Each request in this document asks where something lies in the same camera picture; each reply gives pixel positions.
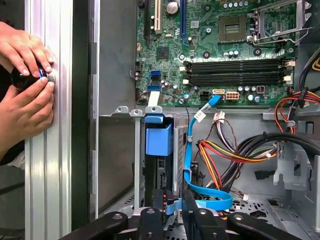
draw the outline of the metal frame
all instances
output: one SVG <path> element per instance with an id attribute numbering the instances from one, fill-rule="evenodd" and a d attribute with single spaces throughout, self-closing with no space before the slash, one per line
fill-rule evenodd
<path id="1" fill-rule="evenodd" d="M 73 1 L 25 0 L 25 30 L 52 52 L 54 121 L 25 142 L 25 239 L 71 232 L 71 87 Z"/>

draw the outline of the cable tie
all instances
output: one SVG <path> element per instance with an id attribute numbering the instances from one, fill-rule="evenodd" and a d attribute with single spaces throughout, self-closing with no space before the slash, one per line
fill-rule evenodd
<path id="1" fill-rule="evenodd" d="M 290 107 L 289 107 L 289 110 L 291 110 L 291 109 L 297 110 L 297 107 L 296 107 L 296 106 L 290 106 Z"/>
<path id="2" fill-rule="evenodd" d="M 301 109 L 303 109 L 305 106 L 305 97 L 306 97 L 308 91 L 309 91 L 309 88 L 304 87 L 302 89 L 300 95 L 298 96 L 298 104 Z"/>
<path id="3" fill-rule="evenodd" d="M 296 125 L 296 122 L 293 121 L 293 120 L 287 121 L 287 122 L 285 123 L 285 126 L 286 126 L 287 128 L 292 128 L 292 127 L 294 127 L 295 125 Z"/>

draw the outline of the chip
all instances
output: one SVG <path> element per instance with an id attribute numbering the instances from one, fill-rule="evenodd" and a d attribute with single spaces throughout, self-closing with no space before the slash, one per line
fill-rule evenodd
<path id="1" fill-rule="evenodd" d="M 163 47 L 158 47 L 156 49 L 156 60 L 157 61 L 168 61 L 169 60 L 169 47 L 168 46 L 163 46 Z"/>
<path id="2" fill-rule="evenodd" d="M 232 43 L 246 41 L 246 26 L 246 16 L 228 16 L 219 18 L 219 42 Z"/>

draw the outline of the white connector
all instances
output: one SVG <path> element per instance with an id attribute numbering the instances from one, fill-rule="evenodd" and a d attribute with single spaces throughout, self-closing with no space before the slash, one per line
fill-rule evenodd
<path id="1" fill-rule="evenodd" d="M 214 114 L 213 120 L 212 120 L 212 124 L 214 124 L 217 120 L 219 120 L 219 123 L 224 124 L 225 123 L 225 115 L 226 113 L 224 111 L 220 111 L 220 112 L 216 112 Z"/>

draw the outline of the pcie slot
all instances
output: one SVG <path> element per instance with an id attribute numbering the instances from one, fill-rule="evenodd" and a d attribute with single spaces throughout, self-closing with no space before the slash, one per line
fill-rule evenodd
<path id="1" fill-rule="evenodd" d="M 180 36 L 183 45 L 187 45 L 186 41 L 186 24 L 187 24 L 187 0 L 180 1 Z"/>
<path id="2" fill-rule="evenodd" d="M 162 34 L 162 0 L 154 2 L 154 31 L 156 34 Z"/>
<path id="3" fill-rule="evenodd" d="M 150 21 L 150 1 L 144 1 L 144 30 L 143 35 L 146 41 L 147 46 L 149 45 L 150 41 L 150 28 L 151 28 L 151 21 Z"/>
<path id="4" fill-rule="evenodd" d="M 192 75 L 189 77 L 192 86 L 223 86 L 223 85 L 250 85 L 250 84 L 277 84 L 282 80 L 278 72 L 264 73 L 234 73 L 214 75 Z"/>
<path id="5" fill-rule="evenodd" d="M 279 71 L 283 62 L 278 59 L 257 61 L 218 61 L 218 62 L 185 62 L 189 73 L 230 73 L 230 72 L 260 72 Z"/>

